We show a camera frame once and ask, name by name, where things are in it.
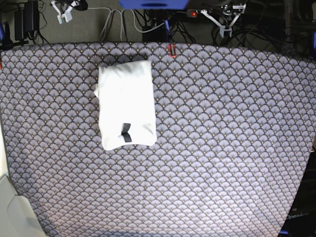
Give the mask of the white printed T-shirt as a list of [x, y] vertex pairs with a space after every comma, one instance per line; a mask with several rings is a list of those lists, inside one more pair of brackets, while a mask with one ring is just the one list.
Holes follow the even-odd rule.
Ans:
[[100, 67], [94, 91], [99, 100], [99, 129], [106, 151], [157, 141], [151, 61]]

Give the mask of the black power strip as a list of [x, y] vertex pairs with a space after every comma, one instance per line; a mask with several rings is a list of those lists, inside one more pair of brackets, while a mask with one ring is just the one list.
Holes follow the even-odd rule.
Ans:
[[198, 10], [198, 9], [187, 9], [184, 11], [186, 13], [186, 16], [188, 18], [198, 18], [198, 19], [202, 19], [202, 18], [207, 18], [210, 19], [210, 17], [219, 20], [220, 17], [223, 17], [221, 12], [218, 11], [217, 9], [202, 9], [202, 10]]

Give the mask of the blue box at top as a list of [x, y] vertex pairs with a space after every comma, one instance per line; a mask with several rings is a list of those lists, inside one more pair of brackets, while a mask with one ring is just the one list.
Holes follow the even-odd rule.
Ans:
[[126, 9], [184, 9], [188, 0], [120, 0]]

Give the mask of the red clamp at table edge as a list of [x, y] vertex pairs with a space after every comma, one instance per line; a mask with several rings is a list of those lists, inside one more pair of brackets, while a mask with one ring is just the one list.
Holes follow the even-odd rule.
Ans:
[[167, 46], [169, 56], [172, 58], [176, 57], [176, 45], [174, 43], [170, 43]]

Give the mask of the black power adapter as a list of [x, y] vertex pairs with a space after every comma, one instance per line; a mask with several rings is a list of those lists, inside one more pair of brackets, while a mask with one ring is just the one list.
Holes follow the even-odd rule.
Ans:
[[150, 31], [148, 33], [142, 34], [142, 42], [166, 42], [166, 31], [165, 26], [162, 25], [161, 27]]

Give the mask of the patterned grey table cloth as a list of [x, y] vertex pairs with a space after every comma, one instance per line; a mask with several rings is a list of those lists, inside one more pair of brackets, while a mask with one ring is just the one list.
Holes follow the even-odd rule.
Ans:
[[[1, 53], [8, 171], [55, 237], [275, 237], [316, 136], [316, 64], [203, 44]], [[150, 60], [157, 142], [105, 151], [98, 68]]]

